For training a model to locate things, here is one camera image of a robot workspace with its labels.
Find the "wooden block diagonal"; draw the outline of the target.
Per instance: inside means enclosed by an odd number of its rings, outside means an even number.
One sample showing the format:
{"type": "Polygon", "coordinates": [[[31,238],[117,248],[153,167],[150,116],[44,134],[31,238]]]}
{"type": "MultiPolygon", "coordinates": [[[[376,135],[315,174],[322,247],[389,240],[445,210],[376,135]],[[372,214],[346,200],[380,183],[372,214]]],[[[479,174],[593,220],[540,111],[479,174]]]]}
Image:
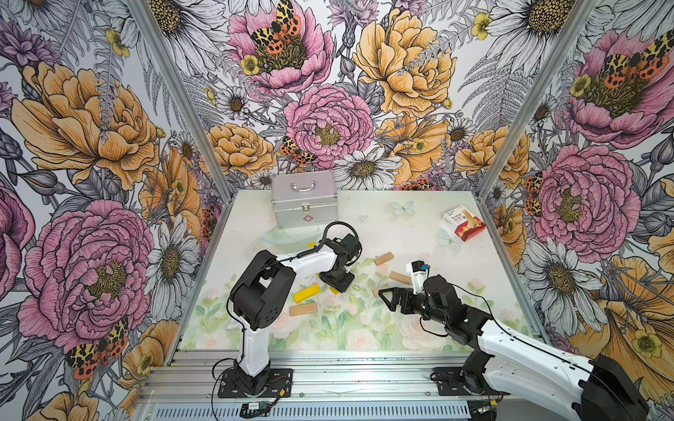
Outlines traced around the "wooden block diagonal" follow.
{"type": "Polygon", "coordinates": [[[405,285],[412,284],[412,278],[409,275],[400,274],[395,271],[391,271],[391,273],[389,273],[389,278],[395,282],[403,283],[405,285]]]}

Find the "yellow long block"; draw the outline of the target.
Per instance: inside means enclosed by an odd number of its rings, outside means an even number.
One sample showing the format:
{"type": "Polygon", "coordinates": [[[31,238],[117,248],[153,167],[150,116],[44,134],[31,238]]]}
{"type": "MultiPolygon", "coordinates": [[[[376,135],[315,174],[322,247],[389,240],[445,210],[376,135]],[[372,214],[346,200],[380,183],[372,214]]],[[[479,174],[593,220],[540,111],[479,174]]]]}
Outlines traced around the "yellow long block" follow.
{"type": "Polygon", "coordinates": [[[293,300],[295,303],[303,303],[305,300],[316,296],[321,292],[321,287],[318,284],[313,284],[305,289],[300,290],[299,292],[293,295],[293,300]]]}

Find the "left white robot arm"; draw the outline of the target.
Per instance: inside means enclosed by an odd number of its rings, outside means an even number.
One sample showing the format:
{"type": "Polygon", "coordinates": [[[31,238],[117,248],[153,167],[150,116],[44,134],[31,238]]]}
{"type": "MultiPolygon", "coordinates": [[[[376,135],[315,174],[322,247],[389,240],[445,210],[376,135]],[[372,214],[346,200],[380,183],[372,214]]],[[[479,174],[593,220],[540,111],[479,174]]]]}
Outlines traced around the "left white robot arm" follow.
{"type": "Polygon", "coordinates": [[[256,254],[231,290],[231,317],[242,325],[239,361],[233,368],[235,389],[257,396],[270,377],[269,328],[284,310],[298,279],[318,275],[321,282],[347,291],[355,276],[348,271],[363,250],[352,235],[328,240],[295,255],[256,254]]]}

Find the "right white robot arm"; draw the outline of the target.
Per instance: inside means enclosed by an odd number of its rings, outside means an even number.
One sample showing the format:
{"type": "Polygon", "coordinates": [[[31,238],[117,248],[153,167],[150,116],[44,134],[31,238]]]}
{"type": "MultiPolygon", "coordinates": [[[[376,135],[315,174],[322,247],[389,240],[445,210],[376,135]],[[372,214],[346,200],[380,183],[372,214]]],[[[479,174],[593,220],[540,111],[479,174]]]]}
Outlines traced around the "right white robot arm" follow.
{"type": "Polygon", "coordinates": [[[381,289],[378,295],[391,312],[434,321],[454,342],[471,348],[462,377],[473,394],[514,395],[567,420],[649,417],[649,405],[617,361],[568,353],[516,332],[490,310],[464,303],[457,289],[435,275],[419,289],[381,289]]]}

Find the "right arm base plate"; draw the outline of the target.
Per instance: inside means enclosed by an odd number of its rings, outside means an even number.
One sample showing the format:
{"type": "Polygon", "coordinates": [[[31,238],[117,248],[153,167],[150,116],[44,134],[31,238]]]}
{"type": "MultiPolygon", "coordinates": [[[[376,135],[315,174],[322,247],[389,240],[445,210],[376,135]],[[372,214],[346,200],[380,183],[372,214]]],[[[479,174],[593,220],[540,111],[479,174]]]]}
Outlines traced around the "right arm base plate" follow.
{"type": "Polygon", "coordinates": [[[434,368],[430,380],[435,384],[439,396],[503,396],[503,393],[487,386],[481,392],[470,391],[463,379],[462,370],[458,367],[434,368]]]}

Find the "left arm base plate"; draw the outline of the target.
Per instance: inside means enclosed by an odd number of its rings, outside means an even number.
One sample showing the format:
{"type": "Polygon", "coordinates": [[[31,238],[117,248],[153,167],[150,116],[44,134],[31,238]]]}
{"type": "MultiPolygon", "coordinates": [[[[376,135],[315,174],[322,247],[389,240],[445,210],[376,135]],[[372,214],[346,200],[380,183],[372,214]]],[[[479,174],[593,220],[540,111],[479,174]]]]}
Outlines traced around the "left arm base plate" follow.
{"type": "Polygon", "coordinates": [[[250,376],[238,368],[225,370],[218,382],[218,398],[288,398],[294,371],[291,368],[265,368],[250,376]]]}

